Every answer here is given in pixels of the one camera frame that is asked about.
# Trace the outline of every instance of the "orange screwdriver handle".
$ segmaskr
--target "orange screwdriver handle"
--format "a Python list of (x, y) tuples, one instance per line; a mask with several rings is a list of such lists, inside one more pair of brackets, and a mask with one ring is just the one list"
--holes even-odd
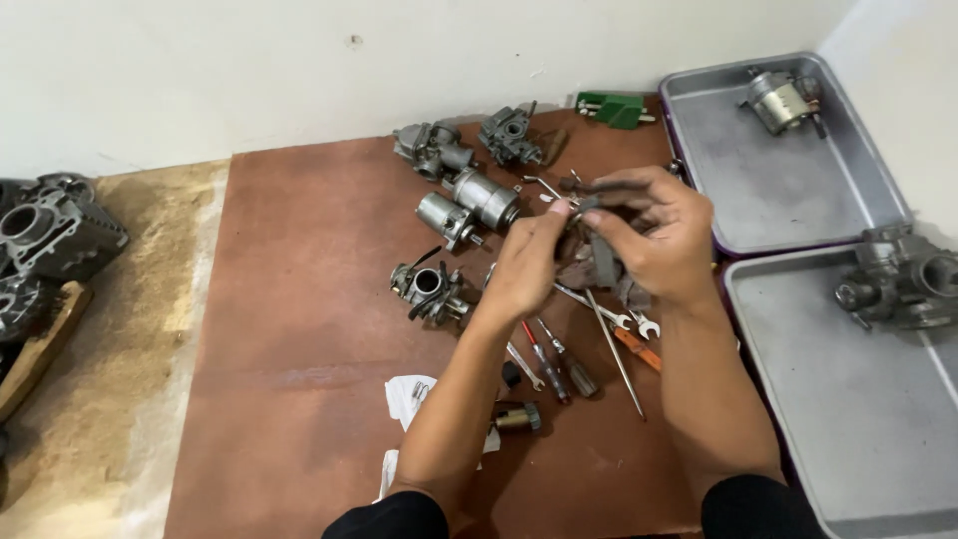
[(654, 368), (655, 372), (662, 372), (662, 359), (658, 357), (658, 354), (649, 350), (645, 344), (633, 337), (631, 333), (621, 327), (616, 327), (615, 338), (621, 341), (622, 344), (628, 348), (629, 352), (635, 354), (650, 367)]

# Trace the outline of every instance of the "stained floor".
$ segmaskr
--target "stained floor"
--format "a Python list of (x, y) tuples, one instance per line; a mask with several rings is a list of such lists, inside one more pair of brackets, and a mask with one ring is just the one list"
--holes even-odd
[(7, 424), (0, 536), (162, 537), (228, 165), (98, 180), (131, 242)]

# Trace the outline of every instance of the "screwdriver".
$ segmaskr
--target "screwdriver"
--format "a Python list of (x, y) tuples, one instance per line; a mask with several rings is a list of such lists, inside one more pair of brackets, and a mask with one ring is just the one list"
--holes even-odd
[(536, 336), (533, 335), (533, 331), (529, 329), (529, 324), (527, 324), (525, 320), (522, 320), (522, 329), (526, 330), (526, 335), (529, 336), (529, 342), (533, 345), (533, 352), (535, 352), (536, 357), (539, 358), (539, 362), (542, 364), (542, 370), (545, 371), (545, 377), (549, 379), (549, 383), (552, 384), (552, 389), (556, 391), (559, 402), (569, 404), (572, 400), (569, 395), (569, 390), (565, 388), (565, 384), (562, 383), (562, 379), (559, 377), (556, 368), (552, 366), (552, 362), (549, 361), (549, 358), (545, 357), (545, 349), (542, 348), (541, 344), (536, 342)]
[(649, 350), (640, 340), (633, 337), (631, 333), (621, 327), (616, 327), (615, 338), (624, 344), (629, 352), (635, 354), (650, 367), (654, 368), (655, 372), (662, 372), (662, 359), (658, 357), (658, 354)]
[(546, 327), (545, 322), (542, 321), (542, 318), (536, 316), (536, 321), (538, 321), (539, 325), (542, 326), (542, 330), (545, 331), (546, 337), (548, 337), (552, 342), (552, 347), (555, 348), (556, 353), (559, 354), (559, 361), (569, 372), (569, 378), (572, 379), (572, 385), (576, 387), (576, 391), (579, 392), (579, 395), (589, 398), (599, 392), (599, 388), (596, 386), (595, 382), (592, 382), (592, 377), (590, 377), (588, 371), (585, 370), (585, 365), (583, 365), (578, 358), (573, 356), (571, 352), (567, 351), (565, 346), (562, 346), (562, 342), (559, 341), (559, 338), (553, 335), (551, 331), (549, 331), (549, 328)]

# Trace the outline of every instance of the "white wall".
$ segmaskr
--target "white wall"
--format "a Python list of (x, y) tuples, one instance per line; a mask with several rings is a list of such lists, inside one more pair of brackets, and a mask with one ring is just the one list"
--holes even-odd
[(860, 0), (819, 53), (841, 80), (916, 213), (958, 248), (958, 3)]
[(813, 50), (853, 3), (0, 0), (0, 176), (152, 169), (652, 90), (674, 71)]

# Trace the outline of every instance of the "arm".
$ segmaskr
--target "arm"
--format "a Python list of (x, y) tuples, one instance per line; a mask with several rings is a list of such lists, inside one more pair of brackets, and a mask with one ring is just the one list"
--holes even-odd
[(482, 455), (506, 342), (552, 290), (553, 251), (569, 213), (559, 200), (546, 215), (513, 224), (482, 301), (402, 440), (390, 494), (422, 492), (452, 522)]
[(635, 191), (605, 202), (639, 210), (644, 235), (595, 210), (583, 220), (619, 253), (662, 313), (662, 406), (701, 500), (719, 481), (758, 474), (784, 482), (778, 441), (736, 350), (712, 281), (712, 203), (661, 168), (616, 173)]

